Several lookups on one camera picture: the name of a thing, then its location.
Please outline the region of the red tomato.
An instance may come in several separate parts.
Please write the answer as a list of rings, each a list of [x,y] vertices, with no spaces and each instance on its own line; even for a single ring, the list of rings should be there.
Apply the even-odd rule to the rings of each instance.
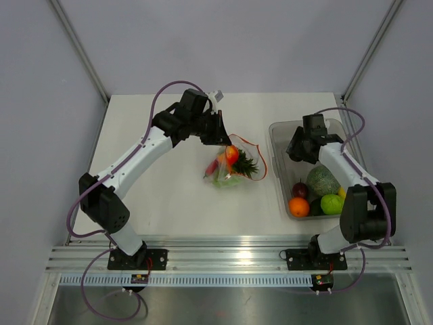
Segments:
[[[228,165],[233,165],[237,162],[238,158],[239,158],[239,150],[237,149],[236,146],[231,145],[231,146],[227,146],[225,148],[224,151],[224,158],[227,161]]]

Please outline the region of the red chili pepper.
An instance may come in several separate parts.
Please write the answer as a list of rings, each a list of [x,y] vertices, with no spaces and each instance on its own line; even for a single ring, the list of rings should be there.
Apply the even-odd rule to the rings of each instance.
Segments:
[[[219,161],[218,159],[214,159],[206,168],[204,172],[204,177],[210,177],[212,174],[218,169],[219,167]]]

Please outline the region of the clear orange zip top bag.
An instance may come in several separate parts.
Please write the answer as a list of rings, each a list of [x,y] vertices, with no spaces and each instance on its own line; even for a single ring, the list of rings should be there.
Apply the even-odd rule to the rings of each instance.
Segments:
[[[260,146],[237,134],[230,134],[230,146],[223,146],[204,171],[206,183],[217,188],[236,186],[244,181],[262,181],[268,173]]]

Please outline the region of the plastic pineapple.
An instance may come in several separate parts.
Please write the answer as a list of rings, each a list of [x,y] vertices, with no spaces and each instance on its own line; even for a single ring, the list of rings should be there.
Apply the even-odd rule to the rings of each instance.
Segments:
[[[258,172],[257,164],[254,162],[253,158],[248,158],[242,149],[238,148],[238,150],[240,155],[235,164],[231,166],[228,165],[223,152],[217,157],[219,166],[224,167],[230,174],[243,175],[252,179],[252,176]]]

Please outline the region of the green grape bunch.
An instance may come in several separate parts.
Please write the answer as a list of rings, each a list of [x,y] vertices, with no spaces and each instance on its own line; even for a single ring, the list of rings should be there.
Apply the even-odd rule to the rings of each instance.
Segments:
[[[236,175],[231,175],[228,178],[214,178],[212,184],[217,188],[230,188],[237,186],[242,182],[242,179]]]

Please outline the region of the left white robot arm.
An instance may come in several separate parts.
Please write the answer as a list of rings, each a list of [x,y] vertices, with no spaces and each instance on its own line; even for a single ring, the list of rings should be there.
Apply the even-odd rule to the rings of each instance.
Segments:
[[[113,165],[78,181],[81,211],[110,238],[110,270],[164,270],[168,251],[148,248],[129,221],[130,212],[122,201],[132,185],[162,155],[189,136],[206,146],[229,146],[231,140],[217,104],[221,91],[206,94],[187,89],[181,99],[160,111],[141,139]]]

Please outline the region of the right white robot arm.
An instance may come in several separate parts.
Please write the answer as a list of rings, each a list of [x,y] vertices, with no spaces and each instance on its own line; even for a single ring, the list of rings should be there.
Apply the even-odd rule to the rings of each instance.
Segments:
[[[346,270],[345,252],[378,250],[396,231],[396,188],[372,177],[350,155],[347,141],[331,134],[322,112],[306,115],[288,146],[296,162],[320,163],[345,189],[339,224],[313,236],[306,248],[286,250],[290,270]]]

